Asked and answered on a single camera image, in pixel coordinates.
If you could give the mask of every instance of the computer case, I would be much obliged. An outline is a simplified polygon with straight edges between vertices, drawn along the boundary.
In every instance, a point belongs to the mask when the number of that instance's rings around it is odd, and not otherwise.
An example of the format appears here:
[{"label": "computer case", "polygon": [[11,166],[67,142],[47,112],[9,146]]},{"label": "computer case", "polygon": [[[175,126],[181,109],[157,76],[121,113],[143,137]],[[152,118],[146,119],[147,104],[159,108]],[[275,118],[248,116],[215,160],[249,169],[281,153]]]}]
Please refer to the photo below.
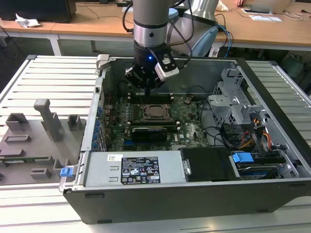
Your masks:
[{"label": "computer case", "polygon": [[69,23],[76,10],[75,0],[0,0],[2,20],[14,20],[16,13],[28,19]]}]

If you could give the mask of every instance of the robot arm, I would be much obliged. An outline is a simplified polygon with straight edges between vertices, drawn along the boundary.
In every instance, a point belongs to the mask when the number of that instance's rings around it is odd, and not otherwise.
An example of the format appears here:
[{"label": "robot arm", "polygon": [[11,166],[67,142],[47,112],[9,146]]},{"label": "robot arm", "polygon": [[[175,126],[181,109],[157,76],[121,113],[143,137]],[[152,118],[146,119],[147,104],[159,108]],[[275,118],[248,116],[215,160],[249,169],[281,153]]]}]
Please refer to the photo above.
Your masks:
[{"label": "robot arm", "polygon": [[[134,7],[134,63],[125,71],[125,77],[136,87],[145,89],[149,95],[150,90],[161,86],[171,76],[179,73],[169,44],[166,44],[169,21],[169,8],[175,7],[185,0],[133,0]],[[218,0],[193,0],[190,6],[197,9],[200,14],[208,9],[214,12]],[[202,23],[203,16],[188,15],[187,20],[197,18]],[[123,25],[128,32],[133,32]],[[187,27],[188,31],[194,30],[193,23]]]}]

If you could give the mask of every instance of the wooden desk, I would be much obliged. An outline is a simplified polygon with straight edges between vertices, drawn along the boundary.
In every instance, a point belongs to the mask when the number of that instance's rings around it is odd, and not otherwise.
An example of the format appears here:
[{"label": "wooden desk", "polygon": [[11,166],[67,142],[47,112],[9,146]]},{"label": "wooden desk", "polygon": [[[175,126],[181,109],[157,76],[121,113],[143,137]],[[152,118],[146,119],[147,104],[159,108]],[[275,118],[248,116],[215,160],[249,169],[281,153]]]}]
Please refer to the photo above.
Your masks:
[{"label": "wooden desk", "polygon": [[[229,9],[235,8],[234,0],[223,2]],[[287,8],[295,13],[300,13],[302,9],[311,12],[311,4],[292,2]],[[239,8],[236,10],[248,16]],[[219,13],[224,14],[227,29],[234,36],[233,47],[311,51],[310,14],[305,13],[303,21],[281,15],[284,22],[265,22],[243,18],[235,11],[216,11],[215,14]],[[90,40],[92,50],[96,50],[96,40],[133,42],[133,36],[122,27],[122,15],[122,8],[116,5],[77,3],[76,15],[69,24],[43,22],[41,27],[28,29],[20,27],[14,21],[0,21],[0,24],[10,36],[49,39],[54,54],[61,55],[60,39]],[[133,13],[128,13],[126,19],[133,22]],[[217,16],[217,19],[220,24],[224,24],[221,16]],[[126,24],[128,28],[133,27],[132,23]],[[5,33],[0,31],[0,36],[5,36]],[[210,54],[218,51],[224,41],[225,34],[218,33]]]},{"label": "wooden desk", "polygon": [[[236,8],[233,0],[223,0],[231,10]],[[287,11],[300,13],[304,9],[311,12],[311,4],[291,2]],[[240,8],[243,16],[248,17]],[[274,15],[283,19],[283,22],[255,21],[251,18],[243,18],[236,11],[222,12],[226,19],[226,27],[234,36],[233,47],[279,49],[279,50],[311,50],[311,14],[303,13],[303,21],[292,20],[284,15]],[[217,16],[218,22],[224,24],[222,16]],[[225,34],[218,33],[213,49],[218,50],[225,41]]]},{"label": "wooden desk", "polygon": [[[52,28],[54,34],[101,35],[133,37],[122,26],[122,8],[112,6],[92,6],[76,3],[77,12],[70,23],[56,23]],[[127,13],[126,20],[133,22],[133,13]],[[128,28],[133,23],[126,22]]]}]

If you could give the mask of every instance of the black plastic cover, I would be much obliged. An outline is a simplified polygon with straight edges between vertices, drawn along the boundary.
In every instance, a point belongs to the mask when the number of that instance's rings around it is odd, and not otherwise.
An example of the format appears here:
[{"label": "black plastic cover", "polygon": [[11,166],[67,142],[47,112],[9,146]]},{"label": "black plastic cover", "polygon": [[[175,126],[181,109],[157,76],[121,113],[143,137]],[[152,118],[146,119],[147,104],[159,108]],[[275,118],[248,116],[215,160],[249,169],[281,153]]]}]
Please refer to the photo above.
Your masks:
[{"label": "black plastic cover", "polygon": [[219,182],[238,180],[229,160],[229,155],[230,151],[226,148],[182,148],[182,159],[189,161],[191,169],[188,181]]}]

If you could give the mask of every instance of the desk leg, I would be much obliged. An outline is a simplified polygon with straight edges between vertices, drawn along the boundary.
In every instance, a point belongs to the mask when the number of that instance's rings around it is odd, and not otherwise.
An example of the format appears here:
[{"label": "desk leg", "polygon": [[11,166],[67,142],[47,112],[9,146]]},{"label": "desk leg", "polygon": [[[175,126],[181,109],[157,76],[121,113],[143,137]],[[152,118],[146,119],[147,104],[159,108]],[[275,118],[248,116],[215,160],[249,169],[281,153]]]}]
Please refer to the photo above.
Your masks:
[{"label": "desk leg", "polygon": [[91,40],[91,47],[93,52],[97,52],[95,40]]},{"label": "desk leg", "polygon": [[0,36],[0,47],[1,48],[8,47],[7,43],[5,42],[5,37],[4,36]]},{"label": "desk leg", "polygon": [[62,51],[61,51],[61,45],[60,45],[60,40],[58,39],[58,35],[51,34],[50,43],[52,45],[54,55],[61,56]]},{"label": "desk leg", "polygon": [[214,42],[212,47],[210,48],[210,51],[209,51],[209,57],[217,57],[218,56],[218,52],[219,52],[219,49],[221,48],[222,44],[221,43],[218,43],[218,42]]}]

